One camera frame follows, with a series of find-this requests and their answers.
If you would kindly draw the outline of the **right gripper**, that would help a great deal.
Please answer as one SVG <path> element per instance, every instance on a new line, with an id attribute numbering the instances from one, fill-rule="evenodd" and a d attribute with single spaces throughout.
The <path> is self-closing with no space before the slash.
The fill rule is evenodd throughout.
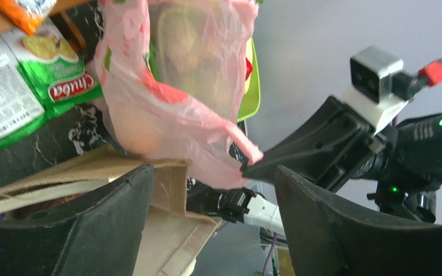
<path id="1" fill-rule="evenodd" d="M 244 178 L 274 184 L 278 166 L 284 166 L 337 192 L 349 179 L 379 171 L 396 144 L 397 129 L 391 124 L 374 134 L 374 127 L 349 105 L 329 96 L 300 128 L 240 171 Z"/>

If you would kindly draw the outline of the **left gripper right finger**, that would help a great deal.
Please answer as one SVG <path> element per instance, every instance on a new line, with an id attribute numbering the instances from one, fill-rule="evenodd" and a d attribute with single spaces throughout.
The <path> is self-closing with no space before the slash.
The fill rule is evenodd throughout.
<path id="1" fill-rule="evenodd" d="M 296 275 L 442 275 L 442 225 L 370 210 L 283 166 L 275 189 Z"/>

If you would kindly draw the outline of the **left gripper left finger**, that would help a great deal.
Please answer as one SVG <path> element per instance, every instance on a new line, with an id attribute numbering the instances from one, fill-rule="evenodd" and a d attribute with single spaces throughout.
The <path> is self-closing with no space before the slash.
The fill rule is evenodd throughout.
<path id="1" fill-rule="evenodd" d="M 0 275 L 132 275 L 154 186 L 143 164 L 22 220 L 0 221 Z"/>

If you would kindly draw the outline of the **brown burlap tote bag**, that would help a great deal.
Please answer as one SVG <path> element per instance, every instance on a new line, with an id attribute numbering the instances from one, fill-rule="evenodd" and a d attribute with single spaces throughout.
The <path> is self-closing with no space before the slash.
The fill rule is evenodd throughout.
<path id="1" fill-rule="evenodd" d="M 186 209 L 187 160 L 103 146 L 0 188 L 0 275 L 189 275 L 218 220 Z"/>

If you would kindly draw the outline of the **pink plastic grocery bag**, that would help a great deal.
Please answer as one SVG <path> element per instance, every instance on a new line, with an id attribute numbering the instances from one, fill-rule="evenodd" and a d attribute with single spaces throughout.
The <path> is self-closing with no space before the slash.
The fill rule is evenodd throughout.
<path id="1" fill-rule="evenodd" d="M 246 184 L 238 148 L 262 152 L 237 127 L 255 1 L 100 1 L 104 35 L 94 68 L 105 126 L 128 153 L 189 159 L 188 175 L 216 189 Z"/>

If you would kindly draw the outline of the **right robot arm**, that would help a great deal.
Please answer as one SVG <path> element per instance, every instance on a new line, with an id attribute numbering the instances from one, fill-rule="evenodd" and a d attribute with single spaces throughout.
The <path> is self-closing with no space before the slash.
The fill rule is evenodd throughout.
<path id="1" fill-rule="evenodd" d="M 296 131 L 249 166 L 236 146 L 243 176 L 274 183 L 284 166 L 311 183 L 337 192 L 350 179 L 377 181 L 367 197 L 381 212 L 433 223 L 432 193 L 442 185 L 442 113 L 388 125 L 378 134 L 350 106 L 335 97 Z"/>

